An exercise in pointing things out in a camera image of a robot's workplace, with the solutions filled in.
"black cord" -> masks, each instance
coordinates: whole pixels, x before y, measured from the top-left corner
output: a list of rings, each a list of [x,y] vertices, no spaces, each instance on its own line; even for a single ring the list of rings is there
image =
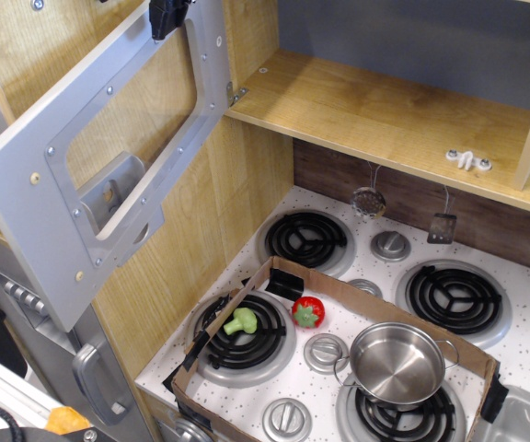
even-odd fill
[[[3,408],[0,408],[0,417],[4,421],[6,421],[6,424],[9,425],[9,429],[11,430],[12,442],[24,442],[24,434],[22,433],[22,430],[19,428],[19,425],[17,424],[13,416],[7,411],[5,411]]]

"gray wall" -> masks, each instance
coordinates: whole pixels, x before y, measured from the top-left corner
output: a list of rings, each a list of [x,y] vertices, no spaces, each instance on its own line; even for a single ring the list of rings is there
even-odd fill
[[[282,48],[530,109],[530,4],[279,0]]]

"gray plastic frame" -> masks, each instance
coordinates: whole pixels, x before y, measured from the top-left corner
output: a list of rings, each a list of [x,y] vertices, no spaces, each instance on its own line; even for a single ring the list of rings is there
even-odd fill
[[[151,37],[147,8],[132,12],[0,135],[0,230],[52,320],[66,332],[139,245],[141,232],[228,108],[222,2],[196,2],[184,25],[197,89],[191,116],[100,232],[85,214],[75,216],[83,211],[66,167],[67,150],[164,43]]]

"cardboard box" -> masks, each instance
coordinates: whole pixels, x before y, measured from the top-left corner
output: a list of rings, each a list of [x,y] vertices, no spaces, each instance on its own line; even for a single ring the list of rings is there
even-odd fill
[[[216,316],[215,320],[210,323],[205,331],[198,333],[194,345],[186,350],[186,360],[172,380],[171,387],[179,406],[185,409],[186,413],[194,414],[205,423],[208,423],[213,431],[221,433],[236,442],[259,442],[253,436],[244,433],[227,422],[223,417],[195,402],[186,394],[186,389],[198,365],[197,354],[215,336],[220,327],[226,323],[228,317],[232,315],[247,293],[263,286],[268,280],[270,283],[268,291],[272,293],[279,294],[280,291],[285,290],[295,294],[300,291],[300,285],[302,285],[302,288],[333,297],[347,309],[361,314],[372,322],[396,321],[407,323],[424,330],[434,340],[448,340],[453,343],[459,353],[459,365],[484,379],[483,390],[476,391],[476,394],[481,394],[481,400],[472,428],[468,432],[467,441],[471,440],[476,423],[481,415],[487,416],[487,420],[489,420],[488,416],[495,417],[500,410],[505,396],[505,389],[500,387],[497,382],[496,375],[499,364],[492,356],[451,332],[413,316],[383,299],[362,292],[362,290],[352,285],[315,270],[307,269],[295,262],[272,257],[250,278],[242,290],[232,294],[226,307]],[[450,360],[455,360],[456,358],[455,351],[448,348],[444,348],[444,356]]]

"slotted spoon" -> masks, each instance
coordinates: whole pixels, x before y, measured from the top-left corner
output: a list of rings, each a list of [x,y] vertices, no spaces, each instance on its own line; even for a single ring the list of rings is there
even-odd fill
[[[367,161],[370,169],[370,187],[360,187],[351,196],[351,207],[355,210],[357,216],[363,216],[371,219],[379,218],[386,211],[386,199],[384,195],[375,188],[377,181],[377,169],[372,168],[372,165]]]

